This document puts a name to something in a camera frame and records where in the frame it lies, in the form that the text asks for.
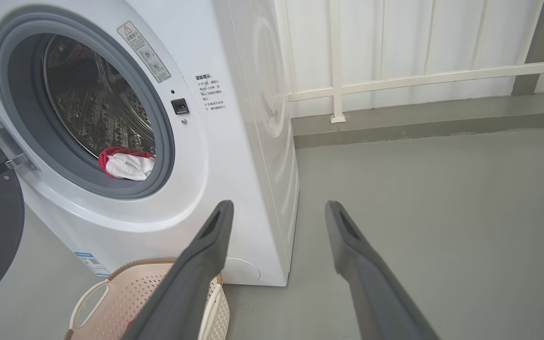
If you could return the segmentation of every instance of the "white basket handle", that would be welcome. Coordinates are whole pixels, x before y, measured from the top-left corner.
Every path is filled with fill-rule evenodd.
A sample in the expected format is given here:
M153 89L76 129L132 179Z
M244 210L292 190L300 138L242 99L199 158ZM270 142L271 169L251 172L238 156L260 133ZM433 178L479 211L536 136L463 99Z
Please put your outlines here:
M71 314L71 325L69 326L70 329L72 329L73 331L77 331L78 329L80 329L81 327L84 327L85 323L88 322L89 318L91 318L91 315L95 312L95 310L98 308L98 306L100 305L100 303L102 303L102 300L104 300L104 297L106 296L106 294L108 294L108 290L110 289L108 287L108 285L110 284L111 282L109 280L103 280L102 282L98 282L97 284L94 284L92 288L88 289L87 292L85 292L81 299L79 299L79 301L77 302L77 304L75 305L75 308L73 309L73 314ZM91 310L91 312L89 312L89 315L87 316L87 318L85 318L84 322L81 323L81 325L77 325L77 318L79 316L79 312L81 311L81 309L84 307L84 304L85 304L85 301L87 301L87 299L89 299L89 297L100 287L102 286L106 286L106 291L104 292L104 294L102 295L102 297L100 298L100 301L98 301L97 304L95 304L95 306L93 306L94 308Z
M211 311L213 309L213 306L215 306L215 300L218 298L218 295L220 295L221 291L222 285L216 285L213 293L211 294L211 297L209 297L209 301L207 301L207 307L205 307L205 312L203 313L203 320L201 321L201 328L198 331L198 340L203 340L203 337L205 336L205 328L207 328L207 323L209 322Z

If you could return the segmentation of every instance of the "red cloth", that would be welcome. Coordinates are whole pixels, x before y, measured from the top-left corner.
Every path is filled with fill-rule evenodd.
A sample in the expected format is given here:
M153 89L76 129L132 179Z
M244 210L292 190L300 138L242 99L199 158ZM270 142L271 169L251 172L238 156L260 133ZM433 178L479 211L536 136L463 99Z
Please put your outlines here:
M117 177L106 172L106 163L108 163L108 156L112 156L115 153L127 153L129 155L145 158L154 157L152 153L148 153L146 151L136 151L130 148L124 148L123 146L111 146L102 150L100 156L98 157L98 166L100 166L100 169L104 170L105 174L107 174L109 177L112 177L113 179L116 179Z

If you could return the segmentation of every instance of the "sticker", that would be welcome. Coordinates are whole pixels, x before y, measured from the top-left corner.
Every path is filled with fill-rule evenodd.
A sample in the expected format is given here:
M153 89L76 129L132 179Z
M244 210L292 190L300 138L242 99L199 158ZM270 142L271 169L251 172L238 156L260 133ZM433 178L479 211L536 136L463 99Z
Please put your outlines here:
M162 82L165 79L171 78L171 75L167 71L165 65L154 52L153 48L149 45L148 41L138 32L134 24L131 21L127 21L125 25L119 27L117 30L119 34L129 43L131 48L136 51L140 59L148 66L153 76L157 79L157 82Z
M77 257L85 263L93 271L95 275L98 276L110 276L110 272L104 268L104 265L101 265L98 260L90 253L75 253Z
M226 108L218 79L207 73L206 75L196 76L196 81L206 111L217 111Z

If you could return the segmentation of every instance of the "floor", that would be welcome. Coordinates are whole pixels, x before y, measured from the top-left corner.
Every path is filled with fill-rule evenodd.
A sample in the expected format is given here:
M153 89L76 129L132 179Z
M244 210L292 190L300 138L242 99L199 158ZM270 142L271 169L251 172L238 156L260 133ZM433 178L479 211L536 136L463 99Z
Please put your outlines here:
M324 226L338 200L442 339L544 339L544 131L300 149L289 285L224 286L228 340L356 340ZM61 339L99 281L30 210L0 339Z

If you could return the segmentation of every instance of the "red and white cloth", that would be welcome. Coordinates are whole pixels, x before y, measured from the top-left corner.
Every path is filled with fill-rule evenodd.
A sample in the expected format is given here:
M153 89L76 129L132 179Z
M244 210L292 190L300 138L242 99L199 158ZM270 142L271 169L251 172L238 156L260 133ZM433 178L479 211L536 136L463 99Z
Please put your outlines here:
M143 181L153 171L155 156L145 151L111 146L102 150L98 165L113 179Z

